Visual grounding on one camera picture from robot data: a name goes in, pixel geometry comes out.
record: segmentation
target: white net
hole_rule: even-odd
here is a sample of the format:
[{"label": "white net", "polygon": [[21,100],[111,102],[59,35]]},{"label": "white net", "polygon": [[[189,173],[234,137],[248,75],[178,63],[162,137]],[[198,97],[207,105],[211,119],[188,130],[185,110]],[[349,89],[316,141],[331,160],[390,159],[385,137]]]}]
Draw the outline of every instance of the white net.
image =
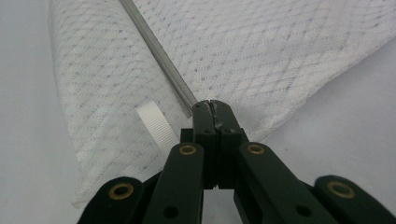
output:
[{"label": "white net", "polygon": [[[231,105],[254,141],[396,36],[394,0],[134,2],[197,100]],[[161,170],[166,155],[137,107],[154,101],[176,133],[189,121],[118,0],[52,0],[50,14],[79,205],[109,179]]]}]

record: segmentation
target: screw hole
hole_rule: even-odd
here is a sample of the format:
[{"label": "screw hole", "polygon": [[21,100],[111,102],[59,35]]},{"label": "screw hole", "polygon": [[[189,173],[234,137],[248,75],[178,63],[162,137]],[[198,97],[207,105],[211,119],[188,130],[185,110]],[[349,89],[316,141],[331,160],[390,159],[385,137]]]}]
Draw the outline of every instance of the screw hole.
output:
[{"label": "screw hole", "polygon": [[126,192],[128,192],[128,188],[125,187],[125,186],[121,186],[121,187],[116,188],[116,189],[114,190],[114,193],[115,193],[116,195],[118,195],[118,196],[120,196],[120,195],[122,195],[122,194],[125,194]]},{"label": "screw hole", "polygon": [[327,184],[327,188],[341,198],[351,199],[355,197],[355,191],[350,186],[339,181],[330,182]]},{"label": "screw hole", "polygon": [[108,197],[112,200],[123,200],[134,192],[134,186],[130,183],[119,183],[114,185],[108,192]]},{"label": "screw hole", "polygon": [[163,210],[163,215],[167,218],[175,218],[178,215],[178,209],[174,206],[169,206]]},{"label": "screw hole", "polygon": [[262,154],[262,153],[265,152],[265,149],[262,146],[259,146],[259,145],[250,145],[250,146],[247,147],[247,150],[250,153],[253,153],[253,154],[256,154],[256,155],[259,155],[259,154]]},{"label": "screw hole", "polygon": [[311,209],[304,205],[297,205],[296,212],[303,217],[310,217],[312,215]]},{"label": "screw hole", "polygon": [[181,154],[188,156],[188,155],[194,154],[197,151],[197,149],[193,146],[183,146],[178,151]]}]

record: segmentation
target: white cloth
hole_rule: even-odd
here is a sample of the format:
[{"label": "white cloth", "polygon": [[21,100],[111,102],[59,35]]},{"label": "white cloth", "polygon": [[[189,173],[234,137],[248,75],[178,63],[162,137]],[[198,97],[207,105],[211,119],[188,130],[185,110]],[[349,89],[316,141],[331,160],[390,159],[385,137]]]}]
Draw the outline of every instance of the white cloth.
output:
[{"label": "white cloth", "polygon": [[[332,78],[396,36],[396,1],[134,1],[200,101],[230,104],[261,141]],[[145,180],[163,155],[135,109],[154,101],[174,131],[176,97],[117,0],[52,0],[54,71],[83,174],[75,205],[107,180]]]}]

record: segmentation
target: mesh pattern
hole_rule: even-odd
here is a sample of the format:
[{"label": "mesh pattern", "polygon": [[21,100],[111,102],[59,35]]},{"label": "mesh pattern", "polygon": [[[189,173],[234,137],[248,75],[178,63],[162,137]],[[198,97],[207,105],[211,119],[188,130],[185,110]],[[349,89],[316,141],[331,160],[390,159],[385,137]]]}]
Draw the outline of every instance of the mesh pattern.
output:
[{"label": "mesh pattern", "polygon": [[[254,141],[396,35],[395,1],[134,2],[195,97],[230,104]],[[189,122],[117,0],[52,0],[50,17],[81,205],[109,179],[161,170],[166,155],[137,107],[156,102],[175,133]]]},{"label": "mesh pattern", "polygon": [[396,1],[134,2],[197,100],[229,103],[256,141],[396,34]]},{"label": "mesh pattern", "polygon": [[136,109],[154,101],[175,133],[188,121],[146,43],[118,1],[53,1],[51,34],[56,82],[76,150],[86,203],[121,175],[146,180],[163,155]]}]

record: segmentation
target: white surface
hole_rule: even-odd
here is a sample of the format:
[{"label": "white surface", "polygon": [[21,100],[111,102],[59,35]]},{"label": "white surface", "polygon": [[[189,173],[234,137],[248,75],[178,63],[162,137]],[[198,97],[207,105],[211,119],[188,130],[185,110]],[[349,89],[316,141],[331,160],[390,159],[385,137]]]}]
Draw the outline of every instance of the white surface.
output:
[{"label": "white surface", "polygon": [[[0,223],[76,223],[81,212],[71,206],[78,163],[56,97],[47,22],[40,0],[0,3]],[[302,180],[345,176],[393,214],[395,58],[392,40],[267,141]],[[205,196],[205,223],[241,223],[230,192]]]},{"label": "white surface", "polygon": [[45,1],[0,2],[0,223],[74,223],[78,163],[59,108]]}]

